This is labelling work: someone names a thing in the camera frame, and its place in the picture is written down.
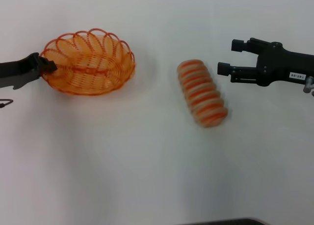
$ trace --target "basket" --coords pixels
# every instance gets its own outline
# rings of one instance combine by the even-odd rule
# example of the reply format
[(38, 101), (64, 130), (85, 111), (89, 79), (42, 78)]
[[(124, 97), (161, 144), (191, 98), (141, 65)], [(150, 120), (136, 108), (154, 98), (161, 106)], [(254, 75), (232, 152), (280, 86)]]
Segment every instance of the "basket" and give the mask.
[(120, 89), (135, 72), (135, 57), (125, 41), (94, 28), (52, 40), (40, 56), (58, 70), (42, 77), (54, 89), (72, 95), (102, 95)]

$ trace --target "white label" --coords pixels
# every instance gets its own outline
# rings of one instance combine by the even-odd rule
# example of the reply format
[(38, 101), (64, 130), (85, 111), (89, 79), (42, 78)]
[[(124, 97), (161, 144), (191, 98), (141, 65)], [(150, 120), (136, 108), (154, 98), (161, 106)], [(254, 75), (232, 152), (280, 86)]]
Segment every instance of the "white label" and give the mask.
[(292, 72), (290, 72), (289, 78), (291, 78), (291, 79), (305, 80), (306, 75), (305, 75), (305, 74), (298, 74), (298, 73), (292, 73)]

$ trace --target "white background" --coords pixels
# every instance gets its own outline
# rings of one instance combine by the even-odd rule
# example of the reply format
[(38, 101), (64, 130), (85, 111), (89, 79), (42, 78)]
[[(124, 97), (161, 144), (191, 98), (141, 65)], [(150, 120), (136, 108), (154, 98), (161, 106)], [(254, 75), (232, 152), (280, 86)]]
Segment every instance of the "white background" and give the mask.
[[(0, 224), (175, 225), (254, 217), (312, 225), (314, 98), (298, 84), (232, 84), (219, 61), (253, 66), (232, 39), (314, 54), (313, 0), (0, 0), (0, 62), (66, 32), (126, 40), (137, 70), (122, 90), (65, 96), (43, 80), (0, 89)], [(209, 67), (230, 115), (197, 126), (177, 65)]]

